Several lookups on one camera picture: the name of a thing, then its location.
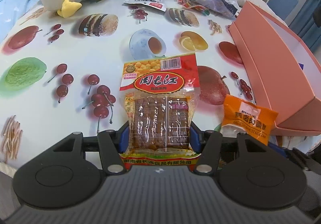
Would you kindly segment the salmon pink cardboard box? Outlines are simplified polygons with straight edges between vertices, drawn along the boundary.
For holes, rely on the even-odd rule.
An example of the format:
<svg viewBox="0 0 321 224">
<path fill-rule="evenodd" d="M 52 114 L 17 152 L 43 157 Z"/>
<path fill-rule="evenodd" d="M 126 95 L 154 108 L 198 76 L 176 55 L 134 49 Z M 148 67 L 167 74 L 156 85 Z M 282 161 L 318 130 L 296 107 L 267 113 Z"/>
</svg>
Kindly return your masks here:
<svg viewBox="0 0 321 224">
<path fill-rule="evenodd" d="M 257 105 L 278 113 L 271 134 L 320 135 L 320 64 L 303 40 L 251 2 L 229 32 Z"/>
</svg>

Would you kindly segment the fruit print tablecloth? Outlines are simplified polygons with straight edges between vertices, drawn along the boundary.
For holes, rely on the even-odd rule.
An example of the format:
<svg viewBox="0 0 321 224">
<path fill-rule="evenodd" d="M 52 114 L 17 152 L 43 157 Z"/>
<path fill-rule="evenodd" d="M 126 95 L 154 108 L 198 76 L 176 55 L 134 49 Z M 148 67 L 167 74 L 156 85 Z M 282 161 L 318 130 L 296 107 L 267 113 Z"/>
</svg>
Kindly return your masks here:
<svg viewBox="0 0 321 224">
<path fill-rule="evenodd" d="M 70 133 L 94 136 L 122 126 L 127 120 L 119 91 L 122 71 L 133 61 L 130 41 L 139 31 L 162 39 L 166 57 L 187 54 L 182 33 L 201 36 L 206 45 L 195 53 L 197 64 L 217 71 L 230 94 L 242 96 L 231 73 L 246 83 L 249 74 L 219 48 L 220 42 L 233 42 L 230 19 L 196 12 L 199 26 L 192 27 L 172 21 L 166 12 L 144 11 L 147 17 L 137 20 L 125 0 L 89 1 L 64 19 L 36 4 L 16 22 L 1 42 L 1 79 L 24 58 L 41 65 L 41 77 L 20 90 L 1 86 L 1 127 L 14 117 L 22 130 L 17 157 L 1 149 L 2 163 L 17 169 Z"/>
</svg>

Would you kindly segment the blue curtain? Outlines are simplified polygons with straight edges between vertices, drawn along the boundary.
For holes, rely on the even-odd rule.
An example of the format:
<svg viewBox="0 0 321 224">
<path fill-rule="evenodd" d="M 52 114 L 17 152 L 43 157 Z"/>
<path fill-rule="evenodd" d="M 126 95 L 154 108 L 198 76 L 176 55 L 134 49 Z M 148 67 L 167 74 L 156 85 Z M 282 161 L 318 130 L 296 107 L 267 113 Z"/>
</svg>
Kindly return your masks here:
<svg viewBox="0 0 321 224">
<path fill-rule="evenodd" d="M 320 28 L 313 19 L 313 12 L 318 7 L 320 7 L 320 0 L 306 0 L 289 26 L 305 42 L 312 53 L 320 46 Z"/>
</svg>

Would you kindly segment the red yellow tofu snack packet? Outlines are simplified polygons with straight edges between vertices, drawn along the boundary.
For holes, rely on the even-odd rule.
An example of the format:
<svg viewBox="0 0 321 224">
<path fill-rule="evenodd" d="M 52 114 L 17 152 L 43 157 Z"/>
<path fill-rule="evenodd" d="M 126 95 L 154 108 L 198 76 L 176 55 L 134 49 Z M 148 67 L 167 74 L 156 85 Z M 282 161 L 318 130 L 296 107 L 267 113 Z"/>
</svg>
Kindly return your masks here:
<svg viewBox="0 0 321 224">
<path fill-rule="evenodd" d="M 121 98 L 128 117 L 125 167 L 195 167 L 190 126 L 200 97 L 193 53 L 124 63 Z"/>
</svg>

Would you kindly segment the orange snack packet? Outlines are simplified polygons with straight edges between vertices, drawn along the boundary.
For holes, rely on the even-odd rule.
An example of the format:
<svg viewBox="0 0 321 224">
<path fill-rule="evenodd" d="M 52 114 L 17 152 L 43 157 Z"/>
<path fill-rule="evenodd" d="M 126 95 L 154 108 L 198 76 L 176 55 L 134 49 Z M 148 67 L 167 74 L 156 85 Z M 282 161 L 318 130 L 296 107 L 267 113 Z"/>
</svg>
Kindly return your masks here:
<svg viewBox="0 0 321 224">
<path fill-rule="evenodd" d="M 277 116 L 276 111 L 227 95 L 224 100 L 224 118 L 220 133 L 224 137 L 237 137 L 237 134 L 245 133 L 268 145 Z"/>
</svg>

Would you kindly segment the light blue bed sheet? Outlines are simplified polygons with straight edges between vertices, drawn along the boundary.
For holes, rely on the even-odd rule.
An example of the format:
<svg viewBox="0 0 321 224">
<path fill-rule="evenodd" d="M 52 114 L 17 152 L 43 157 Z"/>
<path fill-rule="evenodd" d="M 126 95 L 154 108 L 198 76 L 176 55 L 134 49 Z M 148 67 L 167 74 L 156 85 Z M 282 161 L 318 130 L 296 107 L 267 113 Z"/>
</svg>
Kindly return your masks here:
<svg viewBox="0 0 321 224">
<path fill-rule="evenodd" d="M 39 0 L 1 0 L 0 1 L 0 41 L 8 35 L 16 22 L 24 16 Z"/>
</svg>

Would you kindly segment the blue chair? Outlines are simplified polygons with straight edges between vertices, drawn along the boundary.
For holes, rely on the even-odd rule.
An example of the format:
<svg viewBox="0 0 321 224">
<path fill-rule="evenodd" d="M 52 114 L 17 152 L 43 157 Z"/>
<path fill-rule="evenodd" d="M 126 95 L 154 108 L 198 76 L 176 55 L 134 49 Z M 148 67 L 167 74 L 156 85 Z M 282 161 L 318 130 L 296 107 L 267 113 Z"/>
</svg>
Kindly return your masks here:
<svg viewBox="0 0 321 224">
<path fill-rule="evenodd" d="M 299 0 L 268 0 L 267 5 L 282 20 L 297 6 Z"/>
</svg>

